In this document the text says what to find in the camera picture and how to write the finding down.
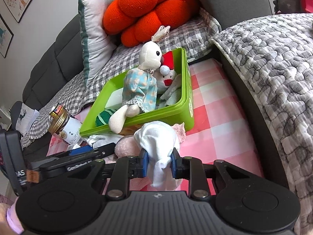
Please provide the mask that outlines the left hand purple glove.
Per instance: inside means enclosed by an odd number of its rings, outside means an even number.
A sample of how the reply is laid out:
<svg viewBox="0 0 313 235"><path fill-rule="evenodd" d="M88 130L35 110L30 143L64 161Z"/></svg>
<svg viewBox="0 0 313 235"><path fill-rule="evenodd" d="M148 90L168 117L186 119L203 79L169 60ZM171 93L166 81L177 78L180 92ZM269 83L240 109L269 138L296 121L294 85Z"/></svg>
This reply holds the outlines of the left hand purple glove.
<svg viewBox="0 0 313 235"><path fill-rule="evenodd" d="M18 199L19 197L15 199L11 206L1 203L0 235L22 234L24 232L24 228L16 214L16 203Z"/></svg>

